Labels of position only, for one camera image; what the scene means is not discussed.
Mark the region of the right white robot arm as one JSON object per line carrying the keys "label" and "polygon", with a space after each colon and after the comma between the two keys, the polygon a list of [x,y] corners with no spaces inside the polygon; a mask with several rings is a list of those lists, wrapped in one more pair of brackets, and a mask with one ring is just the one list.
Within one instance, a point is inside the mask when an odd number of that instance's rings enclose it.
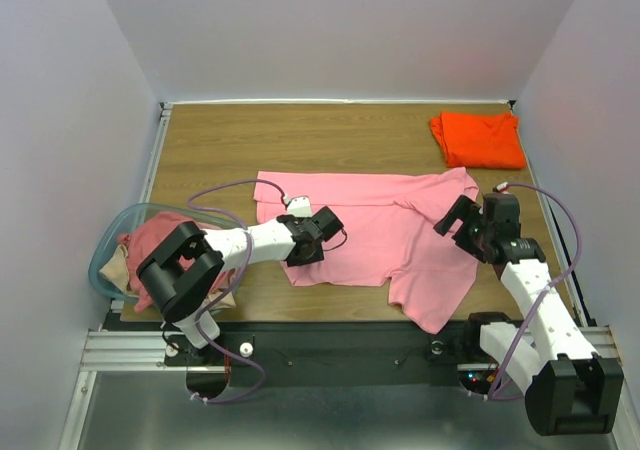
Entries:
{"label": "right white robot arm", "polygon": [[514,384],[524,398],[533,429],[542,436],[608,434],[617,415],[624,373],[578,328],[550,275],[546,256],[521,235],[520,204],[503,183],[481,203],[461,195],[434,229],[494,272],[524,320],[515,325],[498,314],[473,314],[460,336],[463,354],[487,355],[497,373],[485,398],[508,399]]}

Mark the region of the light pink t shirt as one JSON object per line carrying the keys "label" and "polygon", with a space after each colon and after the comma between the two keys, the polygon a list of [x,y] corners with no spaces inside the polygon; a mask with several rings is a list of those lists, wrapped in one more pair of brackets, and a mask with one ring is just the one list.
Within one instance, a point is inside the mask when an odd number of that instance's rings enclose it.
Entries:
{"label": "light pink t shirt", "polygon": [[479,188],[463,167],[421,176],[304,174],[261,171],[254,190],[256,217],[280,215],[280,194],[306,196],[329,207],[347,235],[328,243],[323,261],[285,270],[296,287],[390,285],[388,301],[422,330],[439,332],[476,280],[477,261],[440,236],[435,224],[456,199]]}

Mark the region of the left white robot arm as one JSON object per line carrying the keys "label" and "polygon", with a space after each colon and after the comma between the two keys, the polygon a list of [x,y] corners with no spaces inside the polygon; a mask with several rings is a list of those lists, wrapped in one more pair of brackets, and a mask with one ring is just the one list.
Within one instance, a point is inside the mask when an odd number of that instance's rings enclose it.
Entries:
{"label": "left white robot arm", "polygon": [[204,230],[187,221],[142,261],[136,275],[164,321],[188,339],[191,356],[210,364],[222,354],[220,329],[205,304],[218,276],[265,261],[289,267],[320,262],[323,244],[343,230],[327,206],[311,216],[284,214],[246,229]]}

